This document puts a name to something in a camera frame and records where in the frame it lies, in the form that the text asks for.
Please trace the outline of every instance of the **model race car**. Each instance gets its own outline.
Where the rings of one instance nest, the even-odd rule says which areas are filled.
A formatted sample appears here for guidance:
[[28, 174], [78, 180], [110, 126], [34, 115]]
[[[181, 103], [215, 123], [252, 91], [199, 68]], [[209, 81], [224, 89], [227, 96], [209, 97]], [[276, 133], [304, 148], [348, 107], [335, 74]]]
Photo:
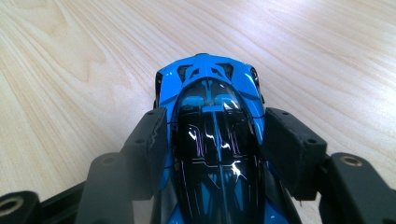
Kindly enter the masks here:
[[87, 180], [44, 202], [0, 198], [0, 223], [134, 223], [132, 202], [154, 197], [150, 223], [301, 223], [291, 197], [321, 194], [323, 223], [396, 223], [396, 193], [355, 155], [292, 114], [265, 108], [253, 66], [197, 54], [155, 77], [153, 110], [120, 153], [96, 158]]
[[254, 67], [198, 54], [161, 69], [155, 83], [172, 167], [161, 190], [173, 181], [178, 201], [168, 222], [287, 223], [265, 197], [264, 108]]

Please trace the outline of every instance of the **toy car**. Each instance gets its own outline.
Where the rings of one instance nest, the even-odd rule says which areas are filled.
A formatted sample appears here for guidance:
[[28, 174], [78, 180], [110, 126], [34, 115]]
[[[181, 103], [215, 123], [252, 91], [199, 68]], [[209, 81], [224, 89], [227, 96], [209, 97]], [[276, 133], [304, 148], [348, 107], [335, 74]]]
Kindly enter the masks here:
[[396, 223], [396, 194], [371, 164], [326, 142], [292, 114], [267, 107], [255, 69], [198, 54], [161, 69], [154, 109], [120, 153], [44, 202], [0, 197], [0, 223], [134, 223], [132, 202], [154, 196], [157, 223], [301, 223], [290, 197], [327, 223]]
[[[177, 197], [161, 223], [288, 223], [290, 196], [260, 151], [264, 108], [254, 67], [197, 54], [161, 69], [155, 87], [154, 108], [166, 108], [169, 138], [169, 169], [156, 198], [172, 190]], [[273, 201], [265, 196], [268, 178]]]

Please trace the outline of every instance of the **car body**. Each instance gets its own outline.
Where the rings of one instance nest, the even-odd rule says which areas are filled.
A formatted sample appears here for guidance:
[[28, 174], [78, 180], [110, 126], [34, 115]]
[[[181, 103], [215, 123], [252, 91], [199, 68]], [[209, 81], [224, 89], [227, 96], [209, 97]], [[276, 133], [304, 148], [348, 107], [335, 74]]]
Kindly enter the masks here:
[[154, 108], [166, 108], [169, 151], [153, 211], [162, 218], [152, 217], [289, 223], [282, 207], [290, 196], [261, 153], [264, 101], [254, 67], [197, 54], [159, 70], [155, 83]]

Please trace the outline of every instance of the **wooden table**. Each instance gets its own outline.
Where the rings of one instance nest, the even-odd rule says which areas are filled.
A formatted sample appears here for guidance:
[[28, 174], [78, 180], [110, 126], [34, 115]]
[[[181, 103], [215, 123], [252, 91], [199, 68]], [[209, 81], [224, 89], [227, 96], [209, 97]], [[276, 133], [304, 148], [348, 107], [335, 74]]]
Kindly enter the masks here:
[[33, 0], [0, 2], [0, 195], [83, 181], [151, 109], [156, 71], [199, 52], [253, 64], [267, 106], [396, 188], [395, 1]]

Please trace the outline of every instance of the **wood grain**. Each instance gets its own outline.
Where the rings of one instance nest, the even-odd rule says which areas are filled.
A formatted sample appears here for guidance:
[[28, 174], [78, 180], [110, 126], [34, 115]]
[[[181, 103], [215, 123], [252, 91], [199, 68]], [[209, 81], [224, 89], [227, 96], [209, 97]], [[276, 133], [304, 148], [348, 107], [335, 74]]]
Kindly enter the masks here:
[[199, 52], [253, 64], [267, 106], [396, 188], [395, 1], [15, 0], [0, 2], [0, 195], [83, 181], [150, 110], [156, 71]]

